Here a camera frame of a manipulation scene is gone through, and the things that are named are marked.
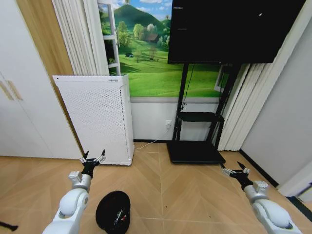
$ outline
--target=black tv screen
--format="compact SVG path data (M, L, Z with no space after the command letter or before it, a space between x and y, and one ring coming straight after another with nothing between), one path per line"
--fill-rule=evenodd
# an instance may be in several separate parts
M273 62L304 0L173 0L168 63Z

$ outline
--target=white curtain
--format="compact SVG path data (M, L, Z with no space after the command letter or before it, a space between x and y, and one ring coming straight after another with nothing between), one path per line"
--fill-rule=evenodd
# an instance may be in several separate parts
M52 0L74 75L108 76L97 0Z
M307 0L274 62L242 66L225 109L218 150L240 149L311 16L312 1Z

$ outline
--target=sky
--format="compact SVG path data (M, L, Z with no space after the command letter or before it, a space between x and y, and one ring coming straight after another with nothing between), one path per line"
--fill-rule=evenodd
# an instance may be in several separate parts
M112 2L114 9L125 4L124 0L112 0ZM130 0L130 5L153 15L158 20L164 20L166 15L171 18L172 0Z

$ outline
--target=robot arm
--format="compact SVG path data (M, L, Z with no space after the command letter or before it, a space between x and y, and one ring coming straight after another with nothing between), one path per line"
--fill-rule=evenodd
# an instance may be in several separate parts
M43 234L78 234L82 212L87 206L93 169L105 160L105 151L98 158L87 159L89 151L80 159L82 172L71 172L69 179L73 183L70 190L60 201L59 209Z
M231 170L221 164L222 171L238 180L245 192L253 212L263 224L268 234L302 234L293 223L288 212L277 203L270 201L267 196L268 184L264 181L250 181L249 169L239 163L242 170Z

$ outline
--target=cabinet door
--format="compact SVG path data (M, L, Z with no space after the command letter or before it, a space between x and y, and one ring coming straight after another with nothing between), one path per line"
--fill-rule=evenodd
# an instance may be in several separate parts
M0 155L51 157L1 73L0 89Z
M69 127L16 1L0 1L0 71L53 157L79 158Z

